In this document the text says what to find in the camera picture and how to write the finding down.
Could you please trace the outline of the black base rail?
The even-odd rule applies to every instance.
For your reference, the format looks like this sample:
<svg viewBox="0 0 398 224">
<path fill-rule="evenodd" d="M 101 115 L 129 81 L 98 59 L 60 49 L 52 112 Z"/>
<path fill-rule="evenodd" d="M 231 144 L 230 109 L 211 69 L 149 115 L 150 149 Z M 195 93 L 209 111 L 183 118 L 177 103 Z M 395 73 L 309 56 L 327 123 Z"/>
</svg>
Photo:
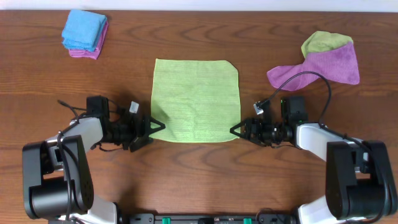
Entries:
<svg viewBox="0 0 398 224">
<path fill-rule="evenodd" d="M 294 215 L 260 213 L 259 215 L 155 215 L 137 213 L 119 217 L 122 224 L 298 224 Z"/>
</svg>

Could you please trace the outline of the olive green crumpled cloth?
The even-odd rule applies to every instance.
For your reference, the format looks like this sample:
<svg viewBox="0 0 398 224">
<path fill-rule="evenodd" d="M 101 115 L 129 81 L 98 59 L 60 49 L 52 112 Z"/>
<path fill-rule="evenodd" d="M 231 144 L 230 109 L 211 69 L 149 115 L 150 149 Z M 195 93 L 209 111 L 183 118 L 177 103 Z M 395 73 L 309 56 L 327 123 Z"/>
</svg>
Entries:
<svg viewBox="0 0 398 224">
<path fill-rule="evenodd" d="M 353 42 L 350 36 L 319 30 L 302 44 L 301 51 L 306 58 L 309 53 L 331 51 L 346 45 L 348 42 Z"/>
</svg>

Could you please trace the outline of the folded blue cloth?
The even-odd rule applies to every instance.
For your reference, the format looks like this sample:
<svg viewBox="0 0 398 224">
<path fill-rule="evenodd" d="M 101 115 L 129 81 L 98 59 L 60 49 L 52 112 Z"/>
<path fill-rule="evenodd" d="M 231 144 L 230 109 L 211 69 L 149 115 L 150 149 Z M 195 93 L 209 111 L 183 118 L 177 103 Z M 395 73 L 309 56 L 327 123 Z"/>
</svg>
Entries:
<svg viewBox="0 0 398 224">
<path fill-rule="evenodd" d="M 63 46 L 94 52 L 106 22 L 105 15 L 72 9 L 62 31 Z"/>
</svg>

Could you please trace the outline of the folded pink cloth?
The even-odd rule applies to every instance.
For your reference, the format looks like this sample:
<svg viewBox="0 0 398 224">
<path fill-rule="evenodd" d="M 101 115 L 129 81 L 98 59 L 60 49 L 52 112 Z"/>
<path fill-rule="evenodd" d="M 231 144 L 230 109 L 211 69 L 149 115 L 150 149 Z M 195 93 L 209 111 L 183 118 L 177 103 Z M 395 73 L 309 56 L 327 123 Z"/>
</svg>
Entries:
<svg viewBox="0 0 398 224">
<path fill-rule="evenodd" d="M 83 58 L 84 57 L 84 58 L 91 58 L 91 59 L 96 60 L 101 53 L 101 49 L 104 44 L 106 33 L 108 31 L 108 26 L 109 26 L 109 23 L 105 22 L 105 25 L 104 25 L 101 35 L 99 37 L 97 46 L 93 52 L 90 52 L 88 50 L 81 50 L 81 49 L 69 49 L 68 50 L 69 55 L 73 58 Z"/>
</svg>

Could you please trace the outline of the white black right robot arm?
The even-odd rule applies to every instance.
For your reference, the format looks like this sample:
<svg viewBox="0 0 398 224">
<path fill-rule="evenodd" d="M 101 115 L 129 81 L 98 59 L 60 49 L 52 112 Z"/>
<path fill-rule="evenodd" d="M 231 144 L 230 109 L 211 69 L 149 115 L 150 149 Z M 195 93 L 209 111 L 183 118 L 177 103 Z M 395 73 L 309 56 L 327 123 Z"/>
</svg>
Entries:
<svg viewBox="0 0 398 224">
<path fill-rule="evenodd" d="M 296 223 L 364 223 L 397 211 L 397 190 L 386 145 L 334 133 L 308 121 L 301 96 L 281 99 L 282 122 L 269 103 L 255 104 L 261 118 L 248 118 L 231 134 L 263 147 L 289 142 L 326 162 L 325 195 L 299 206 Z"/>
</svg>

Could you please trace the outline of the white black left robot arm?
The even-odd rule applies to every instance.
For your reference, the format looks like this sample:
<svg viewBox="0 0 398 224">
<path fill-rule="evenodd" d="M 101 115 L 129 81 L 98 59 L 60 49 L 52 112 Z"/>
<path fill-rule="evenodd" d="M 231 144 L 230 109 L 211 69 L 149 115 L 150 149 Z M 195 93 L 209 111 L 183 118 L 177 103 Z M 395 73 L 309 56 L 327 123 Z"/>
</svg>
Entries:
<svg viewBox="0 0 398 224">
<path fill-rule="evenodd" d="M 33 220 L 49 223 L 128 223 L 114 202 L 94 193 L 87 153 L 104 143 L 135 152 L 153 142 L 151 134 L 165 124 L 150 115 L 139 115 L 139 104 L 117 106 L 119 118 L 111 120 L 109 100 L 89 96 L 86 108 L 61 101 L 75 117 L 69 126 L 44 141 L 22 148 L 24 209 Z"/>
</svg>

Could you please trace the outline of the unfolded purple cloth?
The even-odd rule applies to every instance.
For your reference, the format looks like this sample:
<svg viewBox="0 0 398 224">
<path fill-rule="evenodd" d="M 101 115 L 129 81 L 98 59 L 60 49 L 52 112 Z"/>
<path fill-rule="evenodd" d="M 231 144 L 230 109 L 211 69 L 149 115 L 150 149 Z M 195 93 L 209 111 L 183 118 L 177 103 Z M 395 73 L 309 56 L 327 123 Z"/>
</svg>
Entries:
<svg viewBox="0 0 398 224">
<path fill-rule="evenodd" d="M 333 82 L 357 85 L 360 76 L 354 44 L 348 42 L 331 51 L 309 53 L 303 63 L 275 67 L 267 72 L 267 77 L 273 87 L 279 88 L 286 80 L 301 72 L 306 74 L 294 78 L 282 89 L 295 91 L 306 87 L 319 78 L 312 72 Z"/>
</svg>

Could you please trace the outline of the light green cloth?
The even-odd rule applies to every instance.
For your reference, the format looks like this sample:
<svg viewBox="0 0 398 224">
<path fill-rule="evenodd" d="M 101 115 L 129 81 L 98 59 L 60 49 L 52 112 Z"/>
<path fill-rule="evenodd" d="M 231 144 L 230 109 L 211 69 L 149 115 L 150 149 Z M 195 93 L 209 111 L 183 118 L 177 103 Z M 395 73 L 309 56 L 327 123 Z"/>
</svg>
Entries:
<svg viewBox="0 0 398 224">
<path fill-rule="evenodd" d="M 241 120 L 239 73 L 226 60 L 155 61 L 151 115 L 165 124 L 153 138 L 178 143 L 236 139 Z"/>
</svg>

